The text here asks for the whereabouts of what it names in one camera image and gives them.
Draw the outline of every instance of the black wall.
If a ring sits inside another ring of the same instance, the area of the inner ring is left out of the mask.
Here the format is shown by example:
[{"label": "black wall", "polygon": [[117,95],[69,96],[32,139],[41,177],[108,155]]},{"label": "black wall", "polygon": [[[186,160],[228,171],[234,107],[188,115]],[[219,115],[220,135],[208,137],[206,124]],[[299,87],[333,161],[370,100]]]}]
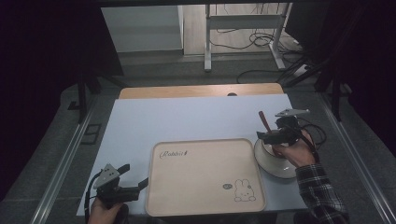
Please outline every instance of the black wall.
[{"label": "black wall", "polygon": [[293,4],[286,31],[302,43],[313,62],[322,62],[344,37],[352,11],[365,4],[331,71],[352,89],[349,102],[396,156],[396,116],[392,113],[396,104],[396,2]]},{"label": "black wall", "polygon": [[0,3],[0,199],[31,158],[60,94],[76,84],[77,74],[94,68],[122,75],[100,8],[53,2]]}]

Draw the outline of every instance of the table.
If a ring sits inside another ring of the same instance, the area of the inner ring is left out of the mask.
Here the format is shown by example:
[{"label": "table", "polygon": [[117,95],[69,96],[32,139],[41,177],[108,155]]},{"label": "table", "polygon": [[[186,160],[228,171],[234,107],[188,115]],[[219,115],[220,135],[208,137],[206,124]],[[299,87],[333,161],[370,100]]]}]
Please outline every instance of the table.
[{"label": "table", "polygon": [[[274,114],[291,108],[277,83],[124,89],[114,104],[90,179],[108,162],[114,167],[129,162],[131,172],[123,175],[120,185],[135,186],[148,176],[150,153],[159,142],[242,137],[254,145],[256,131],[264,131],[258,116],[264,107],[267,115],[273,115],[267,118],[272,129]],[[260,173],[267,192],[264,212],[306,209],[295,178],[281,179],[263,169]],[[131,215],[148,215],[145,199],[143,190],[138,201],[128,203]],[[81,203],[78,216],[82,211]]]},{"label": "table", "polygon": [[285,70],[282,56],[278,52],[280,35],[285,24],[286,15],[289,10],[287,3],[280,15],[226,15],[211,16],[210,5],[205,6],[206,13],[206,33],[205,33],[205,71],[212,69],[212,54],[210,43],[210,31],[217,29],[275,29],[274,40],[270,42],[269,48],[273,54],[276,66],[279,70]]},{"label": "table", "polygon": [[[101,1],[102,3],[104,3],[103,4],[103,7],[111,7],[111,5],[107,5],[106,4],[106,0],[103,0],[103,1]],[[113,5],[113,7],[132,7],[132,6],[148,6],[148,5],[161,5],[161,4],[164,4],[164,5],[174,5],[176,2],[175,1],[172,1],[172,2],[161,2],[161,1],[143,1],[143,0],[140,0],[140,1],[128,1],[128,0],[125,0],[125,1],[108,1],[108,2],[114,2],[114,3],[123,3],[124,4],[124,6],[121,6],[121,5]],[[241,1],[227,1],[227,2],[220,2],[220,1],[218,1],[218,2],[216,2],[216,1],[211,1],[211,0],[207,0],[207,1],[203,1],[203,2],[198,2],[198,1],[191,1],[191,2],[189,2],[189,3],[183,3],[182,1],[178,1],[180,4],[216,4],[216,3],[244,3],[244,2],[241,2]],[[58,171],[56,171],[56,172],[54,172],[54,176],[57,176],[58,174],[59,174],[60,172],[58,172]],[[355,176],[360,176],[360,177],[366,177],[367,176],[367,173],[362,173],[362,171],[361,171],[361,169],[355,174]],[[46,194],[43,196],[43,199],[42,199],[42,202],[40,202],[40,205],[37,207],[37,212],[35,213],[35,219],[34,219],[34,223],[36,223],[36,220],[38,220],[38,218],[36,218],[36,217],[40,217],[41,218],[41,220],[46,220],[46,216],[48,215],[48,213],[50,212],[50,209],[51,209],[51,207],[52,207],[52,203],[51,202],[53,202],[53,200],[49,200],[49,196],[48,195],[50,195],[50,197],[52,198],[52,199],[54,199],[56,196],[57,196],[57,191],[56,190],[52,190],[52,188],[50,188],[52,186],[52,182],[49,184],[49,190],[46,190]],[[382,215],[382,214],[385,214],[385,215],[387,215],[388,213],[389,213],[389,208],[387,207],[388,206],[388,203],[387,203],[387,201],[385,201],[385,206],[384,205],[382,205],[381,203],[382,202],[384,202],[384,200],[378,200],[377,198],[377,195],[378,195],[378,192],[379,192],[379,195],[381,195],[381,190],[378,190],[378,186],[376,185],[376,184],[374,184],[374,186],[375,186],[375,189],[373,190],[373,188],[367,188],[368,189],[368,191],[369,191],[369,193],[373,193],[374,192],[374,196],[373,196],[373,198],[375,198],[375,204],[379,204],[379,208],[383,208],[383,207],[385,207],[385,212],[381,212],[381,210],[378,208],[378,211],[380,211],[380,214]]]},{"label": "table", "polygon": [[[217,95],[227,95],[230,91],[233,91],[233,92],[236,92],[237,94],[239,94],[239,97],[235,97],[235,96],[224,97],[227,99],[237,99],[237,98],[243,98],[243,97],[249,98],[252,96],[251,95],[244,96],[243,94],[261,94],[261,93],[266,93],[266,91],[271,90],[271,89],[275,90],[275,91],[269,91],[269,92],[277,94],[277,93],[279,93],[279,90],[281,90],[280,88],[278,88],[276,86],[276,84],[275,85],[274,84],[258,84],[257,86],[256,86],[256,84],[255,85],[247,84],[247,85],[241,85],[241,86],[239,86],[239,85],[237,85],[237,86],[236,85],[224,85],[224,86],[218,86],[217,88],[211,88],[211,87],[214,87],[214,86],[199,86],[196,88],[194,86],[191,86],[191,87],[180,87],[180,88],[181,89],[185,88],[186,90],[190,90],[190,92],[200,92],[200,93],[186,93],[186,97],[191,97],[191,95],[194,95],[194,94],[198,94],[198,96],[199,96],[199,94],[207,95],[207,91],[210,89],[213,89],[213,92],[217,92],[217,93],[213,93],[213,94],[217,94]],[[164,92],[169,92],[168,94],[171,94],[171,92],[172,92],[171,90],[175,91],[175,90],[180,90],[180,89],[178,87],[168,87],[168,88],[143,88],[140,90],[146,91],[146,93],[144,93],[142,95],[152,94],[152,97],[160,97],[161,95],[164,94]],[[149,93],[149,92],[155,92],[155,90],[163,90],[163,91],[161,94],[159,94],[158,92],[157,93]],[[101,106],[100,106],[100,108],[94,107],[93,111],[96,111],[96,112],[94,112],[95,114],[96,113],[97,114],[106,113],[106,116],[103,119],[100,119],[94,115],[94,116],[92,116],[92,118],[94,119],[94,122],[106,122],[108,120],[108,116],[110,114],[111,107],[114,104],[114,99],[121,97],[122,95],[124,95],[125,92],[129,92],[129,91],[139,92],[139,89],[124,90],[121,95],[119,95],[118,92],[114,92],[114,91],[112,91],[114,93],[111,93],[111,94],[106,93],[106,92],[105,92],[105,94],[101,94],[97,99],[98,103],[100,102],[100,104],[97,104],[97,105],[101,105]],[[318,102],[318,99],[315,99],[315,97],[310,98],[309,104],[306,104],[304,102],[299,102],[298,100],[296,101],[295,97],[296,97],[295,93],[293,95],[293,92],[291,92],[290,99],[292,100],[293,105],[299,106],[296,108],[309,108],[311,111],[317,111],[318,113],[312,113],[312,119],[319,121],[320,122],[319,126],[328,127],[328,131],[326,133],[332,134],[332,132],[334,132],[334,131],[332,131],[332,125],[333,125],[333,122],[335,121],[335,119],[334,118],[328,119],[328,117],[326,117],[326,115],[329,115],[329,109],[327,107],[321,108],[321,106]],[[62,158],[62,160],[59,162],[58,169],[54,172],[53,177],[46,189],[46,192],[42,196],[42,200],[40,201],[40,203],[37,207],[37,210],[33,216],[31,223],[45,223],[47,219],[49,220],[49,223],[58,223],[60,221],[60,218],[62,219],[62,221],[64,223],[82,223],[83,222],[83,217],[76,216],[76,211],[78,209],[78,202],[80,200],[81,194],[83,192],[85,192],[84,188],[85,188],[86,180],[90,177],[90,171],[92,170],[92,165],[94,164],[94,158],[95,158],[95,155],[97,152],[97,148],[99,148],[99,146],[96,146],[96,147],[82,146],[82,145],[79,146],[78,144],[75,144],[75,142],[78,142],[78,137],[79,137],[79,135],[77,134],[76,139],[75,139],[75,137],[73,137],[73,139],[71,139],[71,142],[70,142],[71,148],[68,147],[66,149],[66,152],[64,153],[64,158]],[[356,158],[355,157],[349,158],[349,156],[348,156],[349,150],[351,150],[351,149],[344,148],[343,144],[346,144],[346,143],[344,141],[337,140],[336,136],[334,139],[334,134],[330,135],[330,137],[333,139],[333,141],[331,141],[330,144],[325,144],[323,146],[323,148],[321,149],[324,152],[321,155],[322,162],[324,162],[324,164],[328,165],[327,168],[329,171],[336,172],[336,173],[340,172],[339,174],[341,176],[333,175],[332,181],[334,183],[334,186],[338,188],[337,191],[339,191],[340,193],[342,193],[345,196],[346,205],[350,206],[351,217],[353,217],[353,220],[357,221],[356,223],[361,223],[360,220],[362,222],[364,222],[363,220],[375,220],[375,221],[370,221],[370,223],[379,223],[378,220],[381,219],[381,217],[379,217],[378,214],[375,215],[375,211],[374,212],[371,211],[372,209],[375,210],[375,205],[376,205],[377,201],[375,201],[373,203],[369,203],[370,196],[367,195],[367,193],[371,193],[371,191],[367,190],[368,192],[366,192],[366,189],[361,184],[362,174],[360,171],[357,171],[357,172],[355,171],[355,169],[354,169],[355,164],[352,163],[352,160],[356,160]],[[75,152],[73,152],[74,150],[77,151],[76,157],[74,157],[74,153],[75,153]],[[112,164],[115,165],[115,167],[120,167],[120,164],[115,164],[113,162],[112,162]],[[135,169],[134,169],[134,167],[132,167],[132,168],[133,169],[131,170],[131,172],[127,172],[127,174],[128,173],[135,174]],[[134,183],[121,182],[121,185],[122,186],[135,186],[139,181],[141,181],[143,178],[146,178],[146,177],[147,176],[145,174],[142,174],[140,177],[135,179]],[[363,177],[369,178],[370,174],[368,174],[368,175],[363,174]],[[292,189],[295,190],[295,195],[294,195],[295,198],[299,197],[298,192],[297,192],[297,187],[295,185],[293,185]],[[351,194],[351,190],[359,190],[359,194],[353,194],[353,193]],[[284,196],[283,195],[284,192],[288,192],[288,191],[283,191],[282,194],[278,195],[278,196],[279,197]],[[388,210],[385,210],[384,213],[385,213],[385,215],[390,214],[389,217],[382,217],[382,219],[385,220],[385,218],[387,218],[388,220],[390,220],[390,219],[393,220],[394,215],[392,214],[391,209],[389,208],[389,203],[386,200],[386,198],[384,198],[384,196],[382,196],[382,198],[383,198],[383,201],[380,201],[380,203],[382,203],[382,202],[384,203],[384,204],[381,204],[382,207],[388,208]],[[275,208],[272,208],[271,211],[273,211],[272,214],[274,214],[275,212],[280,212],[280,211],[284,211],[284,210],[276,210]]]}]

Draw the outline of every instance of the human hand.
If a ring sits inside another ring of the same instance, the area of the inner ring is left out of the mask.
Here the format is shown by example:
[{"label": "human hand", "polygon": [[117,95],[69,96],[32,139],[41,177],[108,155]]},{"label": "human hand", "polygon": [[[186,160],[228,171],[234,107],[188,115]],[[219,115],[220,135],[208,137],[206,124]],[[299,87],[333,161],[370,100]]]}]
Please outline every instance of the human hand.
[{"label": "human hand", "polygon": [[92,203],[91,215],[89,224],[113,224],[117,213],[122,207],[122,203],[114,204],[110,209],[107,209],[105,204],[102,203],[98,198]]},{"label": "human hand", "polygon": [[[306,130],[302,130],[302,133],[303,136],[313,145],[309,133]],[[297,168],[316,163],[309,145],[303,139],[299,139],[290,147],[284,147],[282,145],[273,145],[272,147],[274,151],[282,154],[291,164]]]}]

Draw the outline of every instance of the plaid sleeve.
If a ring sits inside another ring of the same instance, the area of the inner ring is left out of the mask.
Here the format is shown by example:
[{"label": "plaid sleeve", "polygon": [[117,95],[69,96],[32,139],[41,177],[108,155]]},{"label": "plaid sleeve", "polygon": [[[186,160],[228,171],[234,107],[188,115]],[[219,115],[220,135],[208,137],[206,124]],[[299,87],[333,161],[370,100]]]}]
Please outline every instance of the plaid sleeve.
[{"label": "plaid sleeve", "polygon": [[300,194],[318,223],[348,223],[347,209],[320,163],[296,169]]}]

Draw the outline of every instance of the tray logo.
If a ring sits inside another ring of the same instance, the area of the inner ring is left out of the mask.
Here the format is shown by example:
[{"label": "tray logo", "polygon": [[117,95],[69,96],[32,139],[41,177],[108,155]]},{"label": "tray logo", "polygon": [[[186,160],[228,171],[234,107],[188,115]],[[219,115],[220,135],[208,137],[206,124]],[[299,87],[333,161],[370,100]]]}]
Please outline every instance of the tray logo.
[{"label": "tray logo", "polygon": [[160,159],[166,158],[166,157],[181,157],[181,156],[187,156],[188,150],[185,151],[163,151],[160,154]]},{"label": "tray logo", "polygon": [[253,202],[256,201],[254,197],[254,191],[250,186],[250,183],[246,179],[237,179],[235,181],[235,201],[236,202]]}]

